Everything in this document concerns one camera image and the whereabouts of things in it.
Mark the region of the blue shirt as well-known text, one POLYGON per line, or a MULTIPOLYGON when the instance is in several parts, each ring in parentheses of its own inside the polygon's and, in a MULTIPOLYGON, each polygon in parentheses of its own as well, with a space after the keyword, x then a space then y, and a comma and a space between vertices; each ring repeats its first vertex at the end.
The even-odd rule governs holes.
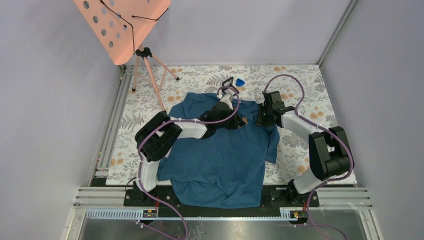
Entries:
POLYGON ((236 209, 257 207, 261 201, 266 163, 274 164, 280 135, 276 126, 256 125, 259 106, 238 103, 247 124, 220 128, 206 139, 181 138, 158 167, 157 179, 170 181, 185 205, 236 209))

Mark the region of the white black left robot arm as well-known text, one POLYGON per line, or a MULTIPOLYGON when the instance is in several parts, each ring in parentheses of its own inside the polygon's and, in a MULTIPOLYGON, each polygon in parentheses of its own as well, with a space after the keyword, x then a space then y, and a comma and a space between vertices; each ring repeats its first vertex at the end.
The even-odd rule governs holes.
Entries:
POLYGON ((239 107, 239 102, 233 106, 231 102, 220 101, 194 119, 170 117, 166 111, 157 113, 134 137, 140 157, 136 199, 144 206, 154 202, 159 163, 178 139, 207 139, 218 129, 236 130, 244 126, 246 123, 237 114, 239 107))

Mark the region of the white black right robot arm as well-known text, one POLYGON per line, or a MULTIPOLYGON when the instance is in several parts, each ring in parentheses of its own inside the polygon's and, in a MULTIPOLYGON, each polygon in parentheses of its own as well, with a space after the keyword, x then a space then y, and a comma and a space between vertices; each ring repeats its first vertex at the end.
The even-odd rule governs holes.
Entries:
POLYGON ((308 144, 309 169, 288 183, 286 198, 291 205, 301 205, 307 193, 353 170, 354 160, 342 127, 323 128, 298 115, 295 107, 285 106, 279 91, 262 94, 264 102, 259 105, 256 124, 286 129, 308 144))

